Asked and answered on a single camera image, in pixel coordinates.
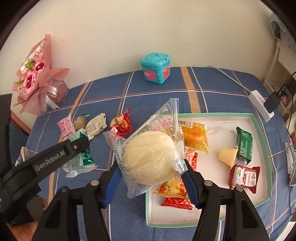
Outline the white wooden chair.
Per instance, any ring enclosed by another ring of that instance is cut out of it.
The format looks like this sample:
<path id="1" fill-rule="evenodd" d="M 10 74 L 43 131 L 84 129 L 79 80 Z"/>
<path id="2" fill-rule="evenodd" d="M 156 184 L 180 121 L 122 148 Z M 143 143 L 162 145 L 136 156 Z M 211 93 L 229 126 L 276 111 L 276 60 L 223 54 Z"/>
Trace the white wooden chair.
<path id="1" fill-rule="evenodd" d="M 281 40 L 276 41 L 276 47 L 271 64 L 267 70 L 263 85 L 271 93 L 276 87 L 286 83 L 295 72 L 295 52 Z"/>

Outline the pink swiss roll packet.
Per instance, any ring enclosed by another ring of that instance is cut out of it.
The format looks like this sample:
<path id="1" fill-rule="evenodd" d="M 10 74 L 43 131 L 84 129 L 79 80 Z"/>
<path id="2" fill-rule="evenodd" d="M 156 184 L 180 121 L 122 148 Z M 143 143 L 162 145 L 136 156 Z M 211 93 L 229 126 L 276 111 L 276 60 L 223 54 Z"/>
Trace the pink swiss roll packet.
<path id="1" fill-rule="evenodd" d="M 61 131 L 61 135 L 63 138 L 70 136 L 76 132 L 76 130 L 74 128 L 74 124 L 72 122 L 71 114 L 68 114 L 68 116 L 66 116 L 65 118 L 60 120 L 57 123 L 57 125 Z"/>

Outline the yellow bread packet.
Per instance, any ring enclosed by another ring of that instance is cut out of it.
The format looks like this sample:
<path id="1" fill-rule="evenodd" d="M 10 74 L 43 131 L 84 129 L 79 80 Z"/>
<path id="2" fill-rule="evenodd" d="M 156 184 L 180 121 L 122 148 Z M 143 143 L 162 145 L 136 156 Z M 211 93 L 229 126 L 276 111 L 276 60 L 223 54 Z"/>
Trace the yellow bread packet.
<path id="1" fill-rule="evenodd" d="M 189 199 L 181 177 L 171 178 L 170 180 L 164 182 L 161 186 L 154 190 L 154 194 L 166 198 Z"/>

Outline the yellow orange snack bag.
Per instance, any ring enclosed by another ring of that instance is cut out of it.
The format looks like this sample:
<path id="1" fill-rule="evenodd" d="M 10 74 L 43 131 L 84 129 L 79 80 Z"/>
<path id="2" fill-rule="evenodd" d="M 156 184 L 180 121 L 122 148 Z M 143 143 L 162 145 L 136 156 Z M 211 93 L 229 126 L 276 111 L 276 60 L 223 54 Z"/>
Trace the yellow orange snack bag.
<path id="1" fill-rule="evenodd" d="M 207 126 L 202 123 L 189 121 L 180 121 L 180 125 L 183 131 L 185 146 L 208 154 Z"/>

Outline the cookie in clear green wrapper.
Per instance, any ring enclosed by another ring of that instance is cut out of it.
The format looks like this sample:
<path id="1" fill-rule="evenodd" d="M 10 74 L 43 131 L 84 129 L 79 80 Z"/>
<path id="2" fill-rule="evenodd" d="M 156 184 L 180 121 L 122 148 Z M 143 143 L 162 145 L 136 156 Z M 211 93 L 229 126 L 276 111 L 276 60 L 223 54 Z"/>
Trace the cookie in clear green wrapper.
<path id="1" fill-rule="evenodd" d="M 81 128 L 85 128 L 90 116 L 90 113 L 85 113 L 75 117 L 73 121 L 75 131 L 79 131 Z"/>

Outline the blue plaid tablecloth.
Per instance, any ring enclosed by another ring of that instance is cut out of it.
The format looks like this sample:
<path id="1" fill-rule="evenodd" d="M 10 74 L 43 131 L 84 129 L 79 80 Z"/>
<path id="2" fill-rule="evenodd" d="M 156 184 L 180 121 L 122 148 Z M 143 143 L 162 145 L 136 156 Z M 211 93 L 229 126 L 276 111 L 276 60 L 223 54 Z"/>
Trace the blue plaid tablecloth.
<path id="1" fill-rule="evenodd" d="M 107 123 L 126 108 L 131 108 L 132 130 L 135 131 L 170 98 L 178 98 L 180 113 L 252 113 L 268 139 L 267 149 L 272 175 L 272 196 L 257 208 L 267 228 L 270 240 L 279 238 L 295 211 L 295 187 L 289 187 L 285 143 L 287 129 L 279 111 L 265 122 L 251 104 L 245 90 L 212 68 L 176 67 L 162 85 L 144 80 L 143 72 L 128 72 L 102 78 L 69 90 L 61 109 L 38 116 L 27 142 L 27 148 L 40 152 L 59 141 L 57 123 L 70 112 L 76 117 L 90 113 L 95 117 L 106 113 Z M 98 170 L 67 178 L 59 169 L 39 185 L 41 197 L 51 200 L 61 186 L 83 187 L 108 169 L 114 161 L 113 153 L 104 136 L 91 141 L 91 154 Z M 145 195 L 126 197 L 127 188 L 121 180 L 116 196 L 104 216 L 111 240 L 191 240 L 195 227 L 155 228 L 146 225 Z"/>

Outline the crumpled blue white wrapper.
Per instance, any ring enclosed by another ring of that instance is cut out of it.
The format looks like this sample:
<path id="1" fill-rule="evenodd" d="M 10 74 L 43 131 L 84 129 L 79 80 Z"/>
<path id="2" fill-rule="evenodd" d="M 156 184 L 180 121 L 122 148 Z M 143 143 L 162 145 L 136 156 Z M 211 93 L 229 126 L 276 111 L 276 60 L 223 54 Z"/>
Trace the crumpled blue white wrapper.
<path id="1" fill-rule="evenodd" d="M 32 158 L 36 154 L 37 154 L 37 152 L 35 152 L 35 151 L 31 151 L 26 147 L 21 147 L 21 152 L 20 152 L 19 157 L 16 160 L 15 166 L 18 166 L 19 164 L 27 161 L 28 159 Z"/>

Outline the red white milk biscuit packet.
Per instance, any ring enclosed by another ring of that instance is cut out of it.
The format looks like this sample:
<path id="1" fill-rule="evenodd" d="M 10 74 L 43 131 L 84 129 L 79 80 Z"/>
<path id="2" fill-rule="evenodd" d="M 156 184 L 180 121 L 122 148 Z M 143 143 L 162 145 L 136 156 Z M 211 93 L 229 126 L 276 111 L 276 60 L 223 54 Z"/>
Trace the red white milk biscuit packet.
<path id="1" fill-rule="evenodd" d="M 260 167 L 246 167 L 235 164 L 230 170 L 229 188 L 233 189 L 236 186 L 247 188 L 253 194 L 256 194 L 257 182 L 260 174 Z"/>

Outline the orange jelly cup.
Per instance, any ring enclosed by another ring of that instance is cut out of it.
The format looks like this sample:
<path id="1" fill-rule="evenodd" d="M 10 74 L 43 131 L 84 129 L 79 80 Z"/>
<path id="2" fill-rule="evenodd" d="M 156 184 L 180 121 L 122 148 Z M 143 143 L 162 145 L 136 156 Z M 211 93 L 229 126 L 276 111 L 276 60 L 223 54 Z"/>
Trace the orange jelly cup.
<path id="1" fill-rule="evenodd" d="M 218 159 L 232 168 L 237 156 L 237 152 L 237 148 L 222 148 L 218 154 Z"/>

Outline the black charger plug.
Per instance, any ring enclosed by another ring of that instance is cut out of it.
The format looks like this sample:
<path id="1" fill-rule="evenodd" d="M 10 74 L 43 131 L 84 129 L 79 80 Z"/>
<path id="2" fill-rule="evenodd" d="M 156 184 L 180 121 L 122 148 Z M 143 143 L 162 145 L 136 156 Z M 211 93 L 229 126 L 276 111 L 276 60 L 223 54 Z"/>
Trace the black charger plug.
<path id="1" fill-rule="evenodd" d="M 264 103 L 268 113 L 272 113 L 281 102 L 281 91 L 274 91 Z"/>

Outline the red crinkly snack packet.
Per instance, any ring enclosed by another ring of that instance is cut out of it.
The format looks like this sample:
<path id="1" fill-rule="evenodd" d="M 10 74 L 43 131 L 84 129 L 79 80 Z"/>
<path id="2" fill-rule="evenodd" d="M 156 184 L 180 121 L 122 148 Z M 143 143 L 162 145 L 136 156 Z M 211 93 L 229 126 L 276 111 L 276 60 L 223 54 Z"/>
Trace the red crinkly snack packet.
<path id="1" fill-rule="evenodd" d="M 111 120 L 109 130 L 121 137 L 126 137 L 132 131 L 130 108 Z"/>

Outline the white tray green rim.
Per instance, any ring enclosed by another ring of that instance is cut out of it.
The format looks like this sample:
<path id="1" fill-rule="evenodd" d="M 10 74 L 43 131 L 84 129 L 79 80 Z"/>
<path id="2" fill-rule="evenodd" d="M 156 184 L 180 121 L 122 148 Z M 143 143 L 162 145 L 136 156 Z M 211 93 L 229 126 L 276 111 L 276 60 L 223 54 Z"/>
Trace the white tray green rim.
<path id="1" fill-rule="evenodd" d="M 197 171 L 203 178 L 211 180 L 219 187 L 228 188 L 230 167 L 218 159 L 222 148 L 232 148 L 236 144 L 236 128 L 252 134 L 252 160 L 249 167 L 259 166 L 260 174 L 256 193 L 247 190 L 249 198 L 255 207 L 260 206 L 272 194 L 271 168 L 267 146 L 261 127 L 251 113 L 182 113 L 179 119 L 186 123 L 202 123 L 208 127 L 207 139 L 209 153 L 199 152 L 197 156 Z M 152 190 L 146 193 L 145 215 L 147 226 L 158 228 L 182 228 L 196 226 L 201 211 L 165 207 L 161 204 L 164 198 Z"/>

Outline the long red snack packet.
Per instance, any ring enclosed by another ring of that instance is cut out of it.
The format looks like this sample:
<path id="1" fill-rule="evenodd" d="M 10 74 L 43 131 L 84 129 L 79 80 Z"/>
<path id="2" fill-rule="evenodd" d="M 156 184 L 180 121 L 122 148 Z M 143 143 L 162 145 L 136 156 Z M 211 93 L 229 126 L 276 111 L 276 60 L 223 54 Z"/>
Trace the long red snack packet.
<path id="1" fill-rule="evenodd" d="M 194 153 L 186 153 L 186 159 L 188 160 L 190 166 L 194 171 L 196 171 L 196 163 L 197 163 L 198 152 Z M 165 198 L 165 201 L 161 204 L 161 206 L 173 207 L 178 209 L 187 209 L 192 210 L 192 205 L 189 199 L 180 198 L 180 197 L 169 197 Z"/>

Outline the green snack packet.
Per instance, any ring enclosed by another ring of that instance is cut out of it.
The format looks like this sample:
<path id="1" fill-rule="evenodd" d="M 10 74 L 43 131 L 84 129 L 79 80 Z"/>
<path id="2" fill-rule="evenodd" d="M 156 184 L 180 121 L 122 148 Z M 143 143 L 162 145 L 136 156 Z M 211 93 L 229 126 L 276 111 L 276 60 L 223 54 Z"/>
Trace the green snack packet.
<path id="1" fill-rule="evenodd" d="M 236 139 L 236 157 L 238 160 L 243 160 L 249 164 L 252 160 L 252 144 L 253 137 L 252 134 L 236 127 L 237 139 Z"/>

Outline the clear bagged round bread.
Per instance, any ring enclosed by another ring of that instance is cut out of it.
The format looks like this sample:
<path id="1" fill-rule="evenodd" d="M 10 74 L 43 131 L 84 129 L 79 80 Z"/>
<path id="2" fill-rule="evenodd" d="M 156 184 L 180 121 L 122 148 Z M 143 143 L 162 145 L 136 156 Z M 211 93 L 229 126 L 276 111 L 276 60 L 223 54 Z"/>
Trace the clear bagged round bread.
<path id="1" fill-rule="evenodd" d="M 130 137 L 112 131 L 105 132 L 104 137 L 114 152 L 128 198 L 180 177 L 188 169 L 178 98 L 169 99 Z"/>

